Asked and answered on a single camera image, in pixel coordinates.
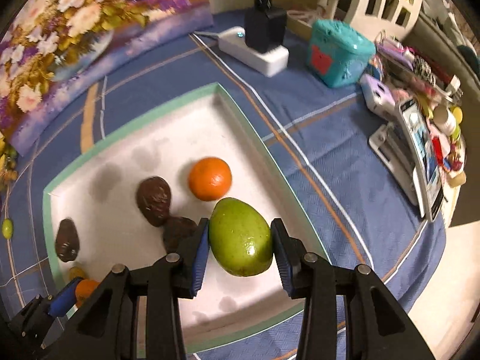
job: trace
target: power strip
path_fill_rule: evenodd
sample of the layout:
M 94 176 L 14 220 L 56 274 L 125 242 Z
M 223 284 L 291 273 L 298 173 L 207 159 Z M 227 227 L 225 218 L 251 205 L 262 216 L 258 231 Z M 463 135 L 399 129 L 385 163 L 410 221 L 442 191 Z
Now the power strip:
M 245 44 L 245 30 L 232 27 L 218 34 L 218 47 L 264 76 L 272 77 L 287 67 L 289 50 L 279 46 L 265 54 L 260 54 Z

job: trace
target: dark chocolate piece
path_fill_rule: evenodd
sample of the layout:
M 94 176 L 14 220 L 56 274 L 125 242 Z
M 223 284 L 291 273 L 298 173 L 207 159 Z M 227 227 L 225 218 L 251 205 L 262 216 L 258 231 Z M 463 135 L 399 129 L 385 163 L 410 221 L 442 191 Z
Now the dark chocolate piece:
M 55 238 L 55 252 L 64 263 L 75 261 L 80 251 L 80 239 L 73 220 L 66 218 L 60 222 Z
M 163 226 L 163 244 L 167 253 L 175 253 L 180 242 L 194 234 L 197 224 L 183 216 L 171 216 Z
M 162 226 L 170 216 L 172 193 L 161 177 L 143 180 L 138 186 L 136 199 L 138 208 L 152 226 Z

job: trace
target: teal plastic container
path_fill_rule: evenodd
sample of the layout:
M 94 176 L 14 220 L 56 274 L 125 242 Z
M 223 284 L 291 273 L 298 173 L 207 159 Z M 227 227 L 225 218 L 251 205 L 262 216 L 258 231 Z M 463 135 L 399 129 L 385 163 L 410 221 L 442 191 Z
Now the teal plastic container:
M 375 52 L 374 43 L 348 24 L 317 20 L 307 64 L 328 87 L 337 88 L 357 82 Z

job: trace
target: green bead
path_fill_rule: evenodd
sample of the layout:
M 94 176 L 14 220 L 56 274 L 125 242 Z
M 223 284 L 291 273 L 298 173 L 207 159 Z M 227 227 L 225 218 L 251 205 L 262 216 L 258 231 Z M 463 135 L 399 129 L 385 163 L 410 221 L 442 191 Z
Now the green bead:
M 4 219 L 1 225 L 1 233 L 6 239 L 10 239 L 14 234 L 14 223 L 11 219 Z
M 8 149 L 8 156 L 9 156 L 10 158 L 15 159 L 15 158 L 17 158 L 17 155 L 18 155 L 18 153 L 17 153 L 17 151 L 14 149 L 14 147 L 13 147 L 13 146 L 10 146 L 9 149 Z

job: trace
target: white bottle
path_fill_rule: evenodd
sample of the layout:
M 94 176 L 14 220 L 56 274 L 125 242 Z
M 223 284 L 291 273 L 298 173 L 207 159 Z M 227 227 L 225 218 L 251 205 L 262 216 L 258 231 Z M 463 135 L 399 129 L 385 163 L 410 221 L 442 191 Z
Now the white bottle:
M 457 128 L 455 116 L 444 105 L 439 104 L 433 110 L 433 122 L 435 126 L 447 137 L 452 135 Z

